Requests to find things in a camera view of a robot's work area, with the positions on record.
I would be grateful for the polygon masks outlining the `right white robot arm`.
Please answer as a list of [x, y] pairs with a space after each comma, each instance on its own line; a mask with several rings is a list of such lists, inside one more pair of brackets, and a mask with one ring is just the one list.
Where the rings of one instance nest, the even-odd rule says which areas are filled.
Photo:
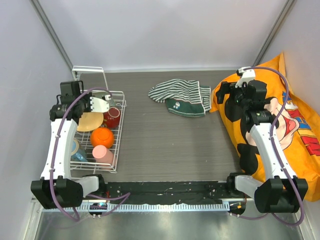
[[222, 104], [225, 95], [229, 95], [227, 102], [239, 108], [241, 114], [233, 117], [227, 107], [226, 116], [231, 122], [240, 120], [250, 133], [266, 177], [265, 182], [260, 182], [251, 175], [231, 173], [225, 190], [233, 198], [242, 193], [251, 197], [260, 213], [296, 213], [302, 210], [308, 183], [297, 177], [284, 155], [276, 135], [279, 116], [265, 108], [271, 102], [266, 94], [267, 85], [257, 80], [243, 82], [242, 85], [223, 81], [215, 94], [218, 104]]

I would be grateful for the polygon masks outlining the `yellow round plate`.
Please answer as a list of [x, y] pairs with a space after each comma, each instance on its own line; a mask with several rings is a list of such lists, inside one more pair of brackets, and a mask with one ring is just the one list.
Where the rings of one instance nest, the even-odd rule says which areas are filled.
[[79, 119], [77, 131], [90, 132], [99, 128], [104, 121], [104, 115], [101, 112], [84, 112]]

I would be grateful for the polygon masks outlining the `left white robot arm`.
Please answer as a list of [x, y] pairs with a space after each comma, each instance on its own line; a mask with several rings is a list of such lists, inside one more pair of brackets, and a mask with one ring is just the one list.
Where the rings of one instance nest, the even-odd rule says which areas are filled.
[[84, 89], [81, 80], [60, 83], [57, 103], [49, 111], [51, 137], [47, 160], [39, 180], [31, 182], [30, 190], [44, 209], [76, 208], [89, 194], [100, 200], [107, 192], [101, 174], [71, 177], [71, 155], [74, 137], [83, 113], [106, 113], [110, 104], [94, 91], [110, 92], [102, 87]]

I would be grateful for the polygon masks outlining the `light green divided tray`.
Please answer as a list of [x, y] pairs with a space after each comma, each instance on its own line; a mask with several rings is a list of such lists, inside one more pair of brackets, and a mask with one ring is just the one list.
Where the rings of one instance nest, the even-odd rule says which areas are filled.
[[105, 92], [105, 91], [94, 91], [92, 93], [92, 96], [108, 102], [110, 107], [115, 107], [116, 106], [116, 103], [115, 103], [113, 97], [108, 92]]

